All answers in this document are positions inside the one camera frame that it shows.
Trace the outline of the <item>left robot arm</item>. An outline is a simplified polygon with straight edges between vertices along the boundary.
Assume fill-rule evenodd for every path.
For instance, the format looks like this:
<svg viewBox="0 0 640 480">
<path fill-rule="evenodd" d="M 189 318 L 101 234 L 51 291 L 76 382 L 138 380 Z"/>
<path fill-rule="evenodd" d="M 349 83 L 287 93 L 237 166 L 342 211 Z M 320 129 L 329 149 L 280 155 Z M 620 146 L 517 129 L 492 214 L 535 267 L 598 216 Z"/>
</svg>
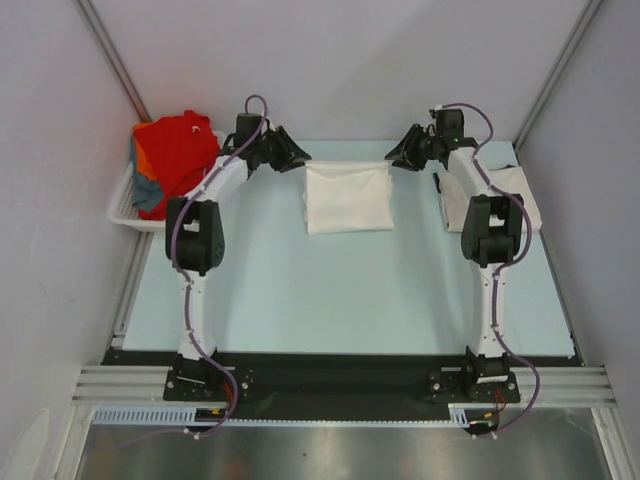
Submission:
<svg viewBox="0 0 640 480">
<path fill-rule="evenodd" d="M 169 199 L 165 253 L 180 277 L 184 330 L 167 375 L 166 400 L 209 400 L 232 390 L 233 381 L 214 359 L 216 344 L 204 339 L 207 280 L 225 254 L 221 203 L 263 164 L 285 173 L 310 159 L 284 127 L 240 113 L 211 171 L 189 193 Z"/>
</svg>

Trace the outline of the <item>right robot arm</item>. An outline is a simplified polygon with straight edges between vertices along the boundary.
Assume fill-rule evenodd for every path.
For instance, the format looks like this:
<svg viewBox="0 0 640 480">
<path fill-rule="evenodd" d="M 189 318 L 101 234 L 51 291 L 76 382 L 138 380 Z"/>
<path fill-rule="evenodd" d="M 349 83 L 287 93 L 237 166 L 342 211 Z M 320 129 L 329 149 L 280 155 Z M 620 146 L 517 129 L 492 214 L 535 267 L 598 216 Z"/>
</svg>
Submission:
<svg viewBox="0 0 640 480">
<path fill-rule="evenodd" d="M 468 198 L 460 244 L 473 273 L 474 333 L 457 387 L 469 399 L 484 401 L 509 381 L 510 350 L 504 338 L 506 274 L 528 253 L 531 239 L 522 237 L 529 223 L 523 197 L 506 192 L 490 178 L 480 159 L 487 142 L 465 134 L 466 109 L 478 110 L 462 102 L 435 107 L 430 111 L 432 123 L 412 125 L 385 159 L 413 172 L 438 161 Z"/>
</svg>

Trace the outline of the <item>white printed t shirt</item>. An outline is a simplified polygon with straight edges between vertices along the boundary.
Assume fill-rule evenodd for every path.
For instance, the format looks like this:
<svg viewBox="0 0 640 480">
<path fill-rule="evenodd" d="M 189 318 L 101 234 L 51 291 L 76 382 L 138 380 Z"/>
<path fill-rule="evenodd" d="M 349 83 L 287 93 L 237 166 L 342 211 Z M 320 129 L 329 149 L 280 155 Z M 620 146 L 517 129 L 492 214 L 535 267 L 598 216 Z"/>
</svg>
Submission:
<svg viewBox="0 0 640 480">
<path fill-rule="evenodd" d="M 305 213 L 310 235 L 394 228 L 393 188 L 383 161 L 317 161 L 305 166 Z"/>
</svg>

